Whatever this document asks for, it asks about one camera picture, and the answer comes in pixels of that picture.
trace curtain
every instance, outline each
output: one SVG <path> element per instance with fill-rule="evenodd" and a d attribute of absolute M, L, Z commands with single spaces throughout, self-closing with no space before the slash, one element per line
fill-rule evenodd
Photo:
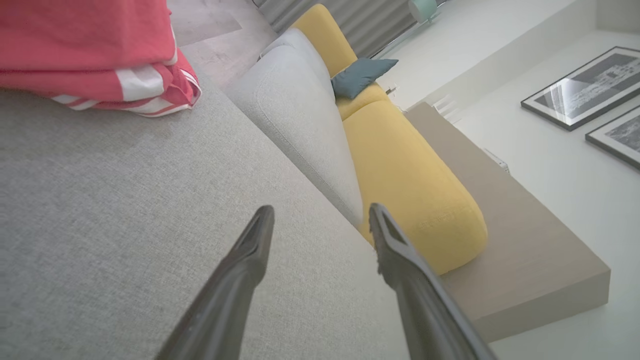
<path fill-rule="evenodd" d="M 253 0 L 281 34 L 316 3 L 329 9 L 359 58 L 368 58 L 415 24 L 407 0 Z"/>

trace yellow cushion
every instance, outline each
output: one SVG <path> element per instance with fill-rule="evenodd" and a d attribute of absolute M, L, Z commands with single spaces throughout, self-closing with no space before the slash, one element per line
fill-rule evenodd
<path fill-rule="evenodd" d="M 486 226 L 476 202 L 390 101 L 368 104 L 342 124 L 363 200 L 358 230 L 369 243 L 369 205 L 380 202 L 438 274 L 484 249 Z"/>
<path fill-rule="evenodd" d="M 322 4 L 311 7 L 291 27 L 300 29 L 313 44 L 331 78 L 358 59 L 329 10 Z"/>
<path fill-rule="evenodd" d="M 367 86 L 353 100 L 346 97 L 335 98 L 335 104 L 338 106 L 343 121 L 365 105 L 376 101 L 390 101 L 385 91 L 376 83 Z"/>

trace teal pillow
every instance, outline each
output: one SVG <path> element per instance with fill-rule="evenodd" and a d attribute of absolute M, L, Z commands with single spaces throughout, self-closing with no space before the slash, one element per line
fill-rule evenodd
<path fill-rule="evenodd" d="M 389 71 L 398 61 L 392 59 L 357 59 L 348 68 L 331 79 L 336 96 L 353 100 L 367 86 Z"/>

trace picture frame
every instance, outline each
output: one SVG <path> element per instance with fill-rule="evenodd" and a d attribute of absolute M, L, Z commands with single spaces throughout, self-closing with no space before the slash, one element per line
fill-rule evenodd
<path fill-rule="evenodd" d="M 585 139 L 640 170 L 640 106 L 598 127 Z"/>
<path fill-rule="evenodd" d="M 573 131 L 640 95 L 640 51 L 616 46 L 520 102 Z"/>

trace folded blanket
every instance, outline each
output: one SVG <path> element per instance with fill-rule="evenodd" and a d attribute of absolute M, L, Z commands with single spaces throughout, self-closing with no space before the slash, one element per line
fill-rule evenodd
<path fill-rule="evenodd" d="M 0 87 L 75 110 L 158 117 L 200 96 L 163 0 L 7 1 L 0 5 Z"/>

